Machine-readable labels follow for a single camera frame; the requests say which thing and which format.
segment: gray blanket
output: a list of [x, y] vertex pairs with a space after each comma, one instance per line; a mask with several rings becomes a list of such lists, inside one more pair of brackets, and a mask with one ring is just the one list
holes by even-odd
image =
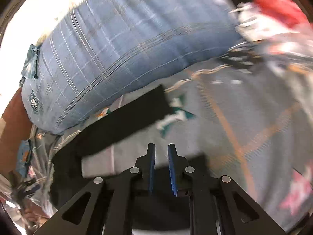
[[[145, 154], [150, 142], [156, 145], [156, 166], [164, 165], [167, 145], [174, 143], [186, 157], [205, 153], [212, 176], [231, 176], [287, 231], [313, 203], [312, 128], [283, 80], [265, 64], [253, 74], [233, 67], [214, 69], [221, 65], [216, 59], [200, 62], [118, 98], [110, 111], [163, 84], [176, 114], [84, 158], [83, 176], [128, 169]], [[42, 131], [34, 128], [32, 165], [42, 184], [34, 199], [46, 211], [51, 211], [51, 158], [108, 113], [100, 110], [63, 136], [42, 136]]]

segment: metal bolt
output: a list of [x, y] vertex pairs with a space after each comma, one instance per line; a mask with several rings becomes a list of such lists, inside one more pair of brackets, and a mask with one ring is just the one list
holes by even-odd
[[188, 166], [188, 167], [186, 167], [185, 171], [188, 172], [188, 173], [192, 173], [192, 172], [195, 171], [195, 168], [191, 167], [191, 166]]
[[137, 168], [137, 167], [132, 167], [131, 169], [130, 169], [130, 172], [131, 173], [133, 173], [133, 174], [136, 174], [136, 173], [138, 173], [139, 172], [139, 168]]
[[228, 176], [222, 176], [222, 181], [225, 183], [229, 183], [231, 181], [231, 178]]
[[101, 177], [94, 178], [94, 183], [102, 183], [102, 181], [103, 181], [103, 178]]

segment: pillow logo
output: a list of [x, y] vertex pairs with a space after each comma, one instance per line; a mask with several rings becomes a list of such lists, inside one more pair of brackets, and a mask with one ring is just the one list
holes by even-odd
[[38, 112], [38, 101], [36, 96], [32, 93], [29, 95], [30, 106], [35, 112]]

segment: black fabric strip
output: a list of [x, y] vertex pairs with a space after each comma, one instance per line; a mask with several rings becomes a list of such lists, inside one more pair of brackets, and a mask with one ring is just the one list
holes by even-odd
[[53, 183], [50, 188], [52, 203], [55, 206], [59, 205], [58, 192], [62, 191], [62, 197], [67, 199], [71, 193], [66, 195], [66, 192], [77, 189], [69, 188], [72, 181], [88, 182], [81, 175], [82, 157], [95, 154], [123, 140], [163, 119], [171, 112], [164, 88], [160, 85], [85, 128], [52, 159], [54, 164]]

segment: brown surface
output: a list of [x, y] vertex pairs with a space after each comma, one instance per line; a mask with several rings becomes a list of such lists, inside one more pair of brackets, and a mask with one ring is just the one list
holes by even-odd
[[18, 147], [21, 140], [29, 138], [32, 128], [22, 102], [21, 90], [18, 89], [2, 115], [6, 126], [0, 138], [0, 173], [5, 177], [15, 169]]

